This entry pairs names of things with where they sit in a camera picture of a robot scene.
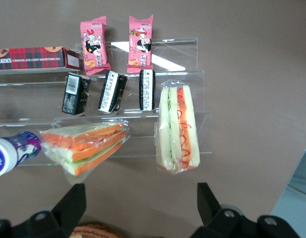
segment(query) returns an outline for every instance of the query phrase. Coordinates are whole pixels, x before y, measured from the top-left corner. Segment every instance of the clear acrylic shelf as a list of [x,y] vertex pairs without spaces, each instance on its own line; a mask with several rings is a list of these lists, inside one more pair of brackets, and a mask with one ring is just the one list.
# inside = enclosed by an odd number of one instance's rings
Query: clear acrylic shelf
[[[75,51],[81,53],[82,44],[76,44]],[[128,41],[106,42],[106,53],[113,71],[126,71]],[[155,72],[198,69],[197,38],[152,40],[152,64]]]
[[[104,78],[104,75],[95,75],[92,78],[84,115],[105,115],[98,111]],[[156,73],[155,105],[157,107],[162,89],[161,83],[168,80],[181,81],[189,85],[193,92],[195,112],[206,110],[203,71]],[[73,117],[61,111],[65,85],[65,77],[62,81],[0,83],[0,124],[28,119],[51,122],[57,117]],[[128,75],[119,113],[138,113],[139,107],[139,76]]]

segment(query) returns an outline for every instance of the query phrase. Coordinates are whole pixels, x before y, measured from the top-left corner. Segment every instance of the white bottle cap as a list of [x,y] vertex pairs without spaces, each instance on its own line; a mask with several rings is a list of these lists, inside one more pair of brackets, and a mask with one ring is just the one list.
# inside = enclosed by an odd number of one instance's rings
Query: white bottle cap
[[14,146],[5,139],[0,138],[0,152],[2,154],[2,158],[0,158],[0,164],[2,167],[0,168],[0,176],[11,171],[18,160],[17,152]]

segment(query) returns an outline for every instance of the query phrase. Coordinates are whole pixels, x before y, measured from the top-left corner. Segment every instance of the barcode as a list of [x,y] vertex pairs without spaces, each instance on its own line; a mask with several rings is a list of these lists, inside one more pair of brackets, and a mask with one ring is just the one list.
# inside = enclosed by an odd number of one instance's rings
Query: barcode
[[79,84],[79,77],[75,77],[73,75],[68,75],[67,85],[66,85],[66,93],[77,94]]

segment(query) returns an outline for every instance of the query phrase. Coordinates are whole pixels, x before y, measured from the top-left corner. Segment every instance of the plastic-wrapped sandwich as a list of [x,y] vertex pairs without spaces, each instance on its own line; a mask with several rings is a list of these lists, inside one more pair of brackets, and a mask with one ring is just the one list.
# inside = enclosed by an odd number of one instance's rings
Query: plastic-wrapped sandwich
[[194,106],[187,85],[161,92],[156,150],[157,165],[174,174],[200,163]]
[[41,131],[45,155],[72,175],[107,159],[128,139],[128,122],[110,120]]

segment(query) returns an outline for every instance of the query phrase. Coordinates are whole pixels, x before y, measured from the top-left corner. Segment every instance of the plastic wrap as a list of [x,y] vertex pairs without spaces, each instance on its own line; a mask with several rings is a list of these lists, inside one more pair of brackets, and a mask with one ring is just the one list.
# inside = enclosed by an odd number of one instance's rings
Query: plastic wrap
[[163,84],[156,129],[156,163],[173,174],[200,164],[190,88],[181,82]]
[[129,17],[129,57],[128,73],[139,73],[141,69],[153,69],[151,63],[153,15],[138,20]]
[[83,123],[40,133],[45,155],[73,176],[90,172],[129,138],[125,120]]
[[84,67],[87,75],[98,73],[104,69],[111,69],[105,51],[104,31],[106,25],[106,16],[80,23]]

